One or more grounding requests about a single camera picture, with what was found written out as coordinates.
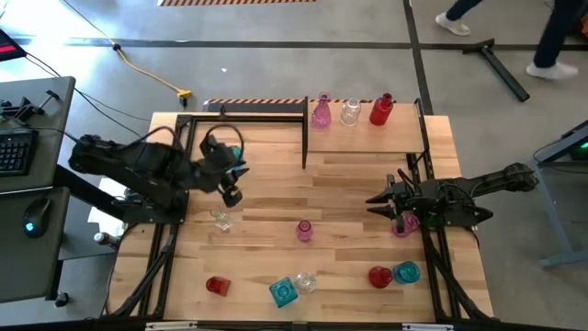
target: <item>yellow cable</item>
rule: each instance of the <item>yellow cable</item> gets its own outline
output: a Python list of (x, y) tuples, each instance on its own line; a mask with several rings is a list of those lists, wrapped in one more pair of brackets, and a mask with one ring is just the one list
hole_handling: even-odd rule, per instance
[(129, 65), (129, 67), (131, 67), (132, 69), (140, 72), (141, 74), (146, 74), (148, 76), (150, 76), (151, 78), (155, 79), (156, 81), (174, 89), (177, 93), (177, 97), (181, 97), (181, 98), (188, 98), (192, 95), (192, 91), (190, 90), (185, 90), (183, 88), (179, 88), (176, 86), (171, 85), (170, 83), (166, 82), (163, 78), (156, 76), (155, 74), (151, 74), (146, 70), (142, 70), (141, 68), (133, 65), (128, 59), (127, 56), (125, 56), (124, 52), (120, 49), (120, 46), (118, 46), (117, 48), (115, 48), (115, 45), (117, 45), (116, 42), (114, 42), (114, 40), (112, 40), (103, 30), (99, 29), (97, 26), (95, 26), (92, 22), (90, 22), (89, 19), (85, 18), (84, 15), (82, 15), (82, 13), (80, 13), (77, 9), (75, 9), (75, 7), (73, 7), (69, 2), (67, 2), (67, 0), (63, 0), (63, 2), (68, 5), (74, 12), (77, 13), (77, 15), (79, 15), (81, 18), (83, 18), (89, 25), (91, 25), (94, 29), (96, 29), (98, 32), (102, 33), (102, 35), (104, 35), (104, 37), (106, 37), (108, 39), (108, 41), (110, 41), (110, 43), (113, 46), (113, 50), (117, 51), (117, 53), (119, 54), (119, 56), (122, 58), (122, 60)]

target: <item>striped caution tape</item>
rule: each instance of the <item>striped caution tape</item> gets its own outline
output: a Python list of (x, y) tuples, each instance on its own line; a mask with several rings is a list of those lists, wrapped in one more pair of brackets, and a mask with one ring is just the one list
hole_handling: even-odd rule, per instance
[(317, 0), (160, 0), (159, 6), (257, 5), (316, 2)]
[[(374, 100), (360, 100), (361, 103), (372, 103)], [(298, 105), (304, 102), (304, 99), (209, 99), (205, 104), (293, 104)], [(309, 102), (319, 102), (318, 99), (311, 99)], [(347, 99), (330, 100), (332, 103), (347, 102)]]

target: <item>black desk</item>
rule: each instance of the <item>black desk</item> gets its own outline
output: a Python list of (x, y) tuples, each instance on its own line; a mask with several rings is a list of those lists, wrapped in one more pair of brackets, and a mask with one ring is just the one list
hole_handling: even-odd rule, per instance
[(0, 230), (0, 302), (31, 298), (54, 299), (57, 294), (61, 265), (56, 263), (62, 242), (69, 189), (54, 188), (47, 193), (51, 200), (49, 227), (40, 238), (25, 236), (22, 215), (28, 205), (46, 194), (46, 190), (1, 196), (2, 229)]
[[(59, 96), (60, 100), (50, 100), (43, 107), (46, 113), (31, 116), (27, 124), (34, 127), (65, 130), (65, 122), (74, 94), (74, 84), (73, 77), (0, 83), (0, 99), (8, 100), (12, 102), (13, 106), (17, 106), (20, 104), (20, 99), (26, 97), (33, 105), (38, 106), (47, 97), (45, 91), (51, 90)], [(12, 121), (0, 123), (0, 130), (13, 128), (15, 128), (15, 123)], [(40, 130), (28, 176), (1, 178), (0, 192), (50, 187), (53, 183), (62, 137), (63, 135), (57, 131)]]

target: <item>floor tape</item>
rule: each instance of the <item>floor tape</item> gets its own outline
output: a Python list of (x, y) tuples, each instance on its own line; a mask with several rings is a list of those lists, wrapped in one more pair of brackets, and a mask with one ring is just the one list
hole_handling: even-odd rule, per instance
[(317, 0), (159, 0), (159, 6), (215, 6), (308, 3)]

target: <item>computer mouse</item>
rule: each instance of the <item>computer mouse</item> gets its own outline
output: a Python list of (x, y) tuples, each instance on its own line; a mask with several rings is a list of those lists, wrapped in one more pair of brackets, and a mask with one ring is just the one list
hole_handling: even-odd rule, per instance
[(45, 234), (49, 225), (49, 207), (51, 200), (47, 198), (32, 201), (23, 215), (23, 228), (29, 238), (39, 238)]

